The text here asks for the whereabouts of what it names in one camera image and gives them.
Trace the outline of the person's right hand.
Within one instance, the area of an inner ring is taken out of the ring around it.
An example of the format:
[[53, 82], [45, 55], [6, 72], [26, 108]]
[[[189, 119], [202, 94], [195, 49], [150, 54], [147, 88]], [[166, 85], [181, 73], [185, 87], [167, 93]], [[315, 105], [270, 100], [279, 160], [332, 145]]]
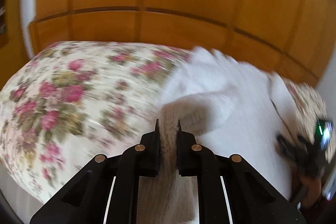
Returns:
[[322, 192], [322, 182], [320, 177], [311, 178], [308, 176], [301, 175], [299, 177], [300, 182], [304, 187], [307, 187], [306, 195], [303, 196], [301, 200], [301, 205], [303, 207], [312, 207], [321, 196]]

